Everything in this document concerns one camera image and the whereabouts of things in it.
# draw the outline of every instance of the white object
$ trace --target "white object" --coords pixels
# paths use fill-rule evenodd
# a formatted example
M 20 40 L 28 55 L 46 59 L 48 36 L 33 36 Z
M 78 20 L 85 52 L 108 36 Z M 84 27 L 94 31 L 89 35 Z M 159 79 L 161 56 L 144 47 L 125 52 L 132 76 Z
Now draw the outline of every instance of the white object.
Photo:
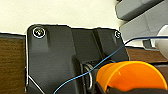
M 163 26 L 157 36 L 168 36 L 168 25 Z M 155 46 L 161 52 L 161 54 L 168 59 L 168 39 L 156 40 Z

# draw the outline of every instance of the cable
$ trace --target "cable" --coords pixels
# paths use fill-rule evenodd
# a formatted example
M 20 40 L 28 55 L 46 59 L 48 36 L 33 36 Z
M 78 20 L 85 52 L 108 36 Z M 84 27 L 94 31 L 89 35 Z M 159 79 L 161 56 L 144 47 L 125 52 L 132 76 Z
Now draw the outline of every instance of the cable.
M 34 81 L 34 79 L 28 75 L 29 79 L 33 82 L 33 84 L 40 90 L 42 94 L 45 94 L 44 91 L 40 88 L 40 86 Z
M 91 70 L 89 70 L 88 72 L 86 73 L 83 73 L 79 76 L 76 76 L 72 79 L 69 79 L 67 81 L 65 81 L 63 84 L 61 84 L 55 91 L 53 94 L 56 94 L 56 92 L 61 88 L 63 87 L 65 84 L 67 84 L 68 82 L 71 82 L 75 79 L 78 79 L 82 76 L 85 76 L 86 74 L 90 73 L 91 71 L 93 71 L 96 67 L 98 67 L 101 63 L 103 63 L 105 60 L 107 60 L 108 58 L 110 58 L 111 56 L 113 56 L 115 53 L 117 53 L 120 49 L 122 49 L 123 47 L 125 47 L 126 44 L 128 44 L 129 42 L 133 41 L 133 40 L 142 40 L 142 39 L 168 39 L 168 36 L 152 36 L 152 37 L 138 37 L 138 38 L 133 38 L 133 39 L 130 39 L 128 40 L 125 44 L 121 45 L 116 51 L 114 51 L 112 54 L 110 54 L 109 56 L 107 56 L 106 58 L 104 58 L 102 61 L 100 61 L 96 66 L 94 66 Z

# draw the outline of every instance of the white surface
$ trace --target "white surface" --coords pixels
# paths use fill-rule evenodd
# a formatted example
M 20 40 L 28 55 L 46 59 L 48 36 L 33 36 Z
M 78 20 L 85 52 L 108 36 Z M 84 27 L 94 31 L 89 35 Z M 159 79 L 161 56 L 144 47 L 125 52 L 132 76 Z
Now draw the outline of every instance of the white surface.
M 158 36 L 168 36 L 168 25 L 162 27 Z M 168 59 L 168 39 L 159 39 L 155 41 L 156 47 L 162 53 L 162 55 Z
M 26 34 L 32 24 L 119 29 L 116 0 L 0 0 L 0 32 Z

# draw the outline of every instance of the black panel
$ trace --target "black panel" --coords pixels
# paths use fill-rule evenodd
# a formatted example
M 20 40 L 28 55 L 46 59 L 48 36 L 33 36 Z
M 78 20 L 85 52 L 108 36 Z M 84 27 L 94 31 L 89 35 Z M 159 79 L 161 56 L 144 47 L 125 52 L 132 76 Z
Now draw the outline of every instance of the black panel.
M 66 25 L 32 25 L 27 32 L 27 42 L 29 75 L 46 94 L 52 94 L 66 80 L 90 70 L 123 45 L 117 30 L 70 28 Z M 93 84 L 98 69 L 110 63 L 110 60 L 128 60 L 125 48 L 91 73 Z M 85 89 L 90 94 L 94 92 L 94 87 L 87 88 L 90 86 L 89 79 L 86 75 L 74 80 L 63 86 L 57 94 L 86 94 Z M 30 80 L 28 93 L 40 94 Z
M 42 27 L 46 31 L 43 38 L 36 38 L 33 29 Z M 28 63 L 29 75 L 37 82 L 46 94 L 52 94 L 64 81 L 80 74 L 80 64 L 75 56 L 75 48 L 68 26 L 42 25 L 28 29 Z M 62 87 L 57 94 L 83 94 L 80 79 Z M 37 87 L 29 81 L 30 94 L 37 94 Z

